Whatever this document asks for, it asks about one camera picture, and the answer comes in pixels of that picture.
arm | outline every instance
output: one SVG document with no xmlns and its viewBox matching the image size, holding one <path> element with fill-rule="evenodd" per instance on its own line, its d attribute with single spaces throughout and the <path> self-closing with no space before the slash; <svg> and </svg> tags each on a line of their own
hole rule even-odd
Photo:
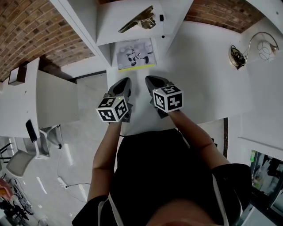
<svg viewBox="0 0 283 226">
<path fill-rule="evenodd" d="M 218 151 L 210 136 L 188 119 L 184 113 L 173 111 L 168 114 L 187 142 L 196 149 L 200 158 L 210 169 L 229 164 L 229 161 Z"/>
<path fill-rule="evenodd" d="M 88 201 L 109 194 L 111 179 L 119 141 L 121 124 L 110 123 L 93 159 L 92 181 L 88 192 Z"/>
</svg>

brick wall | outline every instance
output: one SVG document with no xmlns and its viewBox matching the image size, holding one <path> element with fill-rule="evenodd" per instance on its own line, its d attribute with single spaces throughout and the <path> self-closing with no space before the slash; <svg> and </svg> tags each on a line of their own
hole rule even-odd
<svg viewBox="0 0 283 226">
<path fill-rule="evenodd" d="M 42 56 L 60 67 L 94 55 L 49 0 L 0 0 L 0 81 Z"/>
<path fill-rule="evenodd" d="M 242 33 L 264 15 L 245 0 L 194 0 L 185 20 Z"/>
</svg>

power strip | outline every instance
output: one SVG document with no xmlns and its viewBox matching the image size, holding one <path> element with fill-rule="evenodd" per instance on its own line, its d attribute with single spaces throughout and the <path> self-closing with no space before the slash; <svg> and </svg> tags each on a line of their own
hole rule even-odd
<svg viewBox="0 0 283 226">
<path fill-rule="evenodd" d="M 65 183 L 65 181 L 63 181 L 63 179 L 61 177 L 58 177 L 57 180 L 59 181 L 61 188 L 65 188 L 68 189 L 69 187 L 67 186 L 67 184 Z"/>
</svg>

person's left arm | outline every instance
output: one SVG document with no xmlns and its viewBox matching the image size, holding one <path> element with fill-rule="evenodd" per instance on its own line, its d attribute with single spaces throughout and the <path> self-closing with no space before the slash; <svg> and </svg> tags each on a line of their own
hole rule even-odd
<svg viewBox="0 0 283 226">
<path fill-rule="evenodd" d="M 109 194 L 122 122 L 110 123 L 93 159 L 88 201 Z"/>
</svg>

gray floor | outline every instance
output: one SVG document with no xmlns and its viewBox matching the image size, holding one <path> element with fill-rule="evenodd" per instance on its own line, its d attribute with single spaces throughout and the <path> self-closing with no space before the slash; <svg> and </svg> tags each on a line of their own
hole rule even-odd
<svg viewBox="0 0 283 226">
<path fill-rule="evenodd" d="M 76 214 L 85 205 L 89 185 L 61 188 L 57 178 L 68 184 L 90 183 L 94 154 L 107 129 L 96 113 L 96 106 L 107 92 L 106 75 L 95 75 L 77 81 L 80 120 L 61 125 L 64 146 L 54 147 L 48 160 L 33 160 L 23 178 L 22 188 L 31 202 L 35 218 L 47 218 L 49 226 L 71 225 Z M 200 125 L 206 130 L 223 152 L 223 120 Z M 46 193 L 41 188 L 40 178 Z"/>
</svg>

